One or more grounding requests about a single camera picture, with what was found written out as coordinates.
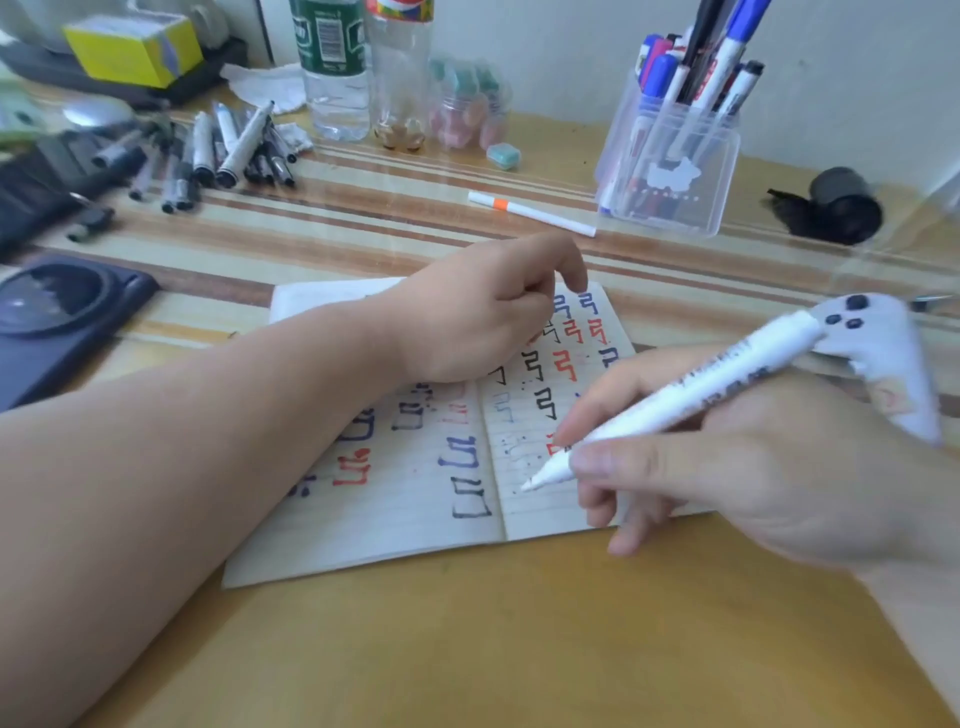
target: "crumpled tissue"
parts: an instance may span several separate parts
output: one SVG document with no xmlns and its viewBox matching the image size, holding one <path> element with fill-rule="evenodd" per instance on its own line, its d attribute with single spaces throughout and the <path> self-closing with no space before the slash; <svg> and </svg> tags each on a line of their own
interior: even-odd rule
<svg viewBox="0 0 960 728">
<path fill-rule="evenodd" d="M 303 71 L 299 63 L 279 68 L 244 68 L 226 63 L 220 71 L 237 98 L 252 107 L 274 102 L 275 113 L 290 113 L 306 104 Z"/>
</svg>

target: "clear plastic pen holder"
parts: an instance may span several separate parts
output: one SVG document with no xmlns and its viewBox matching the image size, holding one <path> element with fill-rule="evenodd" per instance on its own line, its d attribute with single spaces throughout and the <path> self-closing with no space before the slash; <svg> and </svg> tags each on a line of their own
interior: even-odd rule
<svg viewBox="0 0 960 728">
<path fill-rule="evenodd" d="M 629 88 L 625 97 L 597 164 L 601 211 L 640 225 L 715 235 L 740 150 L 738 119 L 641 99 Z"/>
</svg>

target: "striped desk surface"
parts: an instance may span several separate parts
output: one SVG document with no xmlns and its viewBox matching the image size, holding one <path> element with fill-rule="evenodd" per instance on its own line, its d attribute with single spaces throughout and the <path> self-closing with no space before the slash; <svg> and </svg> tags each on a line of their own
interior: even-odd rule
<svg viewBox="0 0 960 728">
<path fill-rule="evenodd" d="M 408 275 L 472 242 L 543 229 L 469 205 L 471 189 L 594 220 L 602 132 L 520 117 L 511 134 L 525 155 L 518 173 L 475 153 L 323 144 L 295 165 L 296 189 L 206 191 L 196 214 L 115 195 L 116 229 L 79 252 L 148 271 L 163 292 L 83 381 L 262 326 L 277 284 Z M 861 256 L 783 233 L 757 191 L 804 174 L 744 160 L 713 239 L 601 221 L 595 239 L 578 240 L 639 350 L 734 339 L 825 294 L 956 287 L 947 244 L 918 253 L 892 234 Z M 902 191 L 884 194 L 888 209 L 909 208 Z M 78 251 L 56 229 L 14 264 L 39 249 Z M 949 305 L 921 317 L 955 447 L 958 316 Z M 863 395 L 843 367 L 804 364 Z M 229 593 L 215 574 L 81 725 L 954 724 L 846 576 L 785 563 L 715 516 L 675 523 L 631 560 L 609 558 L 607 536 Z"/>
</svg>

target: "plastic container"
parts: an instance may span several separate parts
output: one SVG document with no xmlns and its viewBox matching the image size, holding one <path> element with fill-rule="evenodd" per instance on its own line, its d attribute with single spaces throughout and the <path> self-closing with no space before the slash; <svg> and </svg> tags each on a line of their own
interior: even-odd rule
<svg viewBox="0 0 960 728">
<path fill-rule="evenodd" d="M 373 133 L 388 149 L 416 152 L 427 132 L 433 0 L 367 0 Z"/>
<path fill-rule="evenodd" d="M 504 141 L 510 86 L 485 61 L 430 60 L 430 131 L 446 149 Z"/>
<path fill-rule="evenodd" d="M 738 122 L 681 104 L 621 105 L 596 168 L 601 212 L 654 228 L 715 235 L 740 150 Z M 680 135 L 682 153 L 668 158 Z"/>
</svg>

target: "plastic water bottle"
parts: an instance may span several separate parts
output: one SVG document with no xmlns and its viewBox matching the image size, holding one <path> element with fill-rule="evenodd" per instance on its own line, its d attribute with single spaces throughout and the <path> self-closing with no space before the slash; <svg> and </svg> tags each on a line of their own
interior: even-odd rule
<svg viewBox="0 0 960 728">
<path fill-rule="evenodd" d="M 370 132 L 363 0 L 290 0 L 306 103 L 324 139 L 360 141 Z"/>
<path fill-rule="evenodd" d="M 367 0 L 373 133 L 388 149 L 426 138 L 433 0 Z"/>
</svg>

